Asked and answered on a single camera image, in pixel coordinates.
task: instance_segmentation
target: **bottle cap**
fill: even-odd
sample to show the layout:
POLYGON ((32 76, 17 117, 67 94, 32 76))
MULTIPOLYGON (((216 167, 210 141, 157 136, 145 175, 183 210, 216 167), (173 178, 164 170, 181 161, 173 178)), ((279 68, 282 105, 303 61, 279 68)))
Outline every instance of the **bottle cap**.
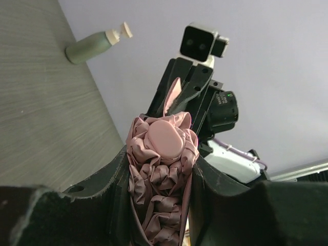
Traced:
POLYGON ((108 30, 105 34, 111 45, 119 42, 119 33, 115 29, 108 30))
POLYGON ((133 34, 131 33, 131 30, 126 22, 123 22, 123 24, 121 25, 121 34, 124 37, 128 37, 128 38, 133 37, 133 34))

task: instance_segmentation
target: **wood grain wall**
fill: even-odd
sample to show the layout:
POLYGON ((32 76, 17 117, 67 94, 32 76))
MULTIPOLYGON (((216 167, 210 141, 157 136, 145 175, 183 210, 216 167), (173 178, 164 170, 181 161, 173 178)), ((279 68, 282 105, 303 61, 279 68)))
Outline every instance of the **wood grain wall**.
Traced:
POLYGON ((0 0, 0 185, 64 190, 122 147, 74 41, 57 0, 0 0))

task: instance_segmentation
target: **gray wall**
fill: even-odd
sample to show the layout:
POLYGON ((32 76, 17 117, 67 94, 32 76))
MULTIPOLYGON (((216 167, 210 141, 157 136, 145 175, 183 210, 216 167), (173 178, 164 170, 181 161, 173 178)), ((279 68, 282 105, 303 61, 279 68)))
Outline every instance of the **gray wall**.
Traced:
POLYGON ((236 93, 240 120, 217 137, 256 149, 271 173, 328 157, 328 1, 59 2, 77 39, 131 26, 132 39, 88 62, 122 139, 196 21, 230 38, 214 79, 236 93))
POLYGON ((122 142, 57 1, 0 0, 0 185, 64 190, 122 142))

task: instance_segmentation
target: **white wall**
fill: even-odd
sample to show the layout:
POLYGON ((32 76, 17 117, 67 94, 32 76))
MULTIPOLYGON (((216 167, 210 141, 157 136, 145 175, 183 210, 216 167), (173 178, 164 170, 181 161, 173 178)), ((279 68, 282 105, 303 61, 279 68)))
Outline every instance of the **white wall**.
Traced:
POLYGON ((214 79, 237 95, 240 120, 218 137, 255 148, 271 173, 328 157, 327 0, 59 2, 77 39, 131 27, 132 39, 88 62, 123 139, 196 21, 230 38, 214 79))

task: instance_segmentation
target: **black camera lens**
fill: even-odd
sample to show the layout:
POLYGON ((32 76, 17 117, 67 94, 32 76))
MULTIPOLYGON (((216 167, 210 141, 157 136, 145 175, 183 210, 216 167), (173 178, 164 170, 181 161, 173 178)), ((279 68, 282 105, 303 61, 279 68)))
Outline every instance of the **black camera lens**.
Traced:
POLYGON ((190 46, 190 45, 193 45, 194 41, 192 39, 189 39, 187 40, 187 45, 190 46))
POLYGON ((204 50, 204 49, 206 49, 206 45, 205 45, 205 44, 201 44, 201 45, 199 46, 199 49, 200 49, 200 50, 204 50))

